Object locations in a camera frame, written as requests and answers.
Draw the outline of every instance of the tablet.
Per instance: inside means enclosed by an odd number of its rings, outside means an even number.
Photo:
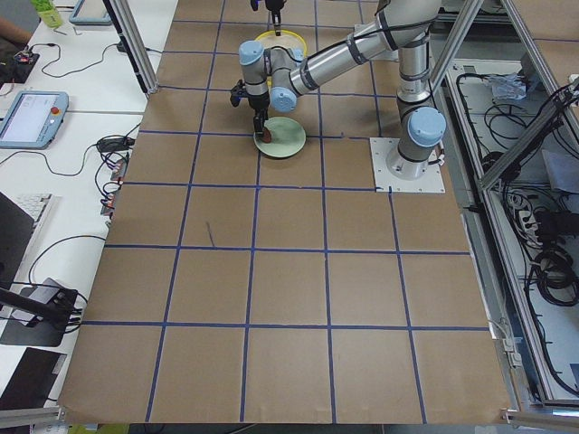
[[[45,149],[68,106],[64,92],[20,91],[0,127],[0,148]]]
[[[72,10],[69,21],[77,25],[111,25],[112,23],[102,0],[79,0]]]

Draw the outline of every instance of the white mounting plate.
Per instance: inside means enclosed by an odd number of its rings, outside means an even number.
[[[390,149],[398,145],[398,141],[398,138],[390,137],[370,138],[376,191],[388,193],[392,189],[396,193],[445,193],[439,165],[429,165],[424,175],[415,181],[405,181],[390,172],[386,166],[386,157]],[[436,158],[436,153],[432,151],[430,159]]]

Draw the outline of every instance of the green bottle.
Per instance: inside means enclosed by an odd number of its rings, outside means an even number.
[[[38,13],[38,16],[44,21],[44,23],[52,29],[60,27],[62,25],[61,15],[54,7],[52,0],[30,0],[33,4],[34,9]]]

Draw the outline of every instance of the person's arm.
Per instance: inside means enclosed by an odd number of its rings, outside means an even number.
[[[33,34],[0,16],[0,37],[15,43],[28,43]]]

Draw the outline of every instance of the green plate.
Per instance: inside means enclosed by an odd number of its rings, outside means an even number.
[[[306,144],[306,131],[295,120],[290,118],[270,118],[265,126],[271,132],[271,143],[264,143],[255,135],[255,146],[266,156],[286,158],[296,155]]]

